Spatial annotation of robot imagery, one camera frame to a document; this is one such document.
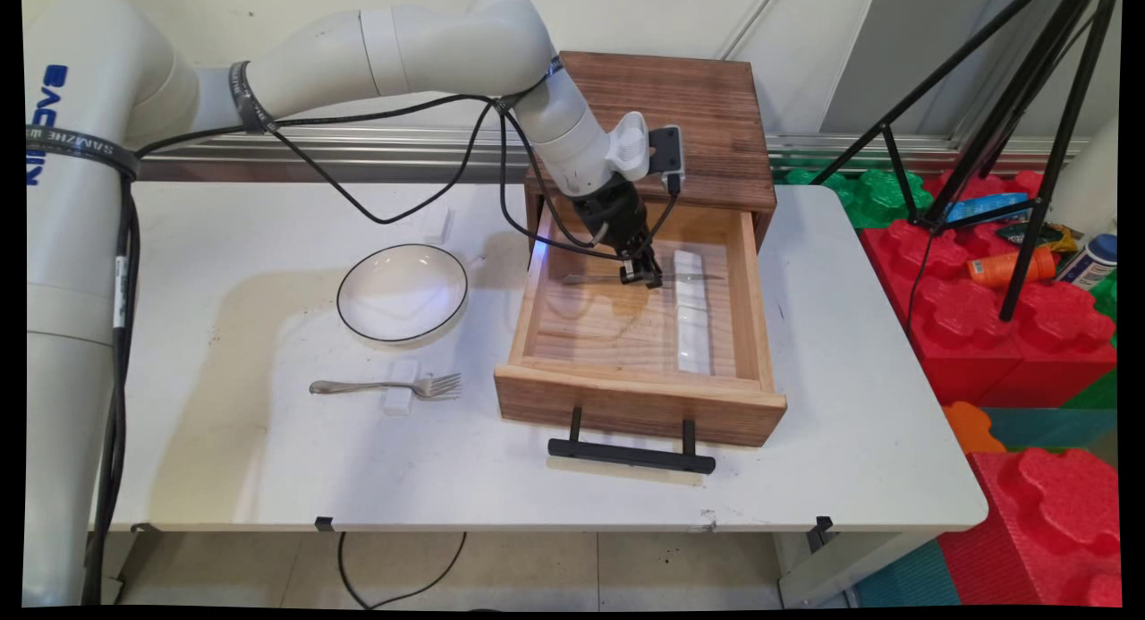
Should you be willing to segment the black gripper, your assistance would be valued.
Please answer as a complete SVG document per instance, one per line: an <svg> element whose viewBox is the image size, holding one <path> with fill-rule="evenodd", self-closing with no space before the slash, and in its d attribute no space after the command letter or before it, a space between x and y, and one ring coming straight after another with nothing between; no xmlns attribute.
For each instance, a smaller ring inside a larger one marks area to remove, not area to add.
<svg viewBox="0 0 1145 620"><path fill-rule="evenodd" d="M590 243L633 256L622 264L622 285L662 287L663 272L648 236L648 211L633 183L613 174L597 191L572 199L572 209L589 229Z"/></svg>

